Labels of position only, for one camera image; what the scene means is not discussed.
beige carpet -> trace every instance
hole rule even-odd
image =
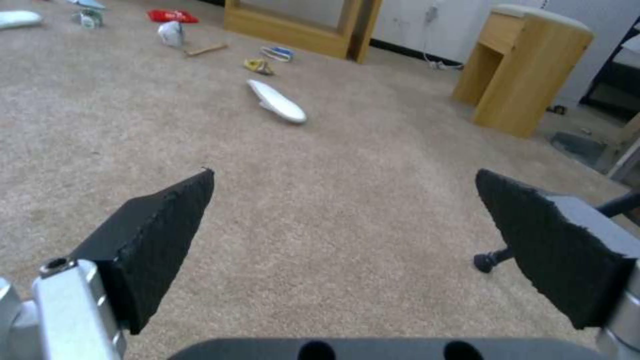
[[[0,32],[0,274],[28,293],[129,197],[202,166],[217,187],[158,314],[129,358],[229,336],[542,336],[592,343],[513,262],[472,269],[502,245],[473,178],[487,167],[592,203],[624,189],[541,138],[472,125],[448,99],[457,73],[372,49],[366,65],[300,51],[277,76],[241,67],[265,43],[226,33],[195,1],[103,0],[105,28],[64,0],[5,0],[44,16]],[[151,8],[191,10],[186,59],[159,43]],[[266,79],[308,114],[290,126],[245,84]]]

wooden frame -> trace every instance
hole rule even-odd
[[[227,0],[225,29],[363,63],[381,5],[382,0],[344,0],[338,26],[331,28]]]

white object on floor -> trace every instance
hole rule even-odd
[[[24,10],[0,12],[0,29],[37,25],[41,22],[42,16],[34,12],[26,12]]]
[[[273,111],[283,119],[295,124],[307,121],[305,112],[295,102],[287,99],[274,88],[257,80],[247,80],[246,83],[260,99],[260,106],[263,108]]]

yellow object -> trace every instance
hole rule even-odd
[[[241,0],[225,2],[225,29],[362,63],[382,0],[344,0],[336,28],[272,12]]]
[[[247,59],[244,61],[244,67],[262,75],[274,74],[273,70],[271,70],[271,67],[269,66],[269,63],[264,59]]]
[[[452,96],[477,106],[475,124],[527,138],[592,39],[569,18],[494,8]]]

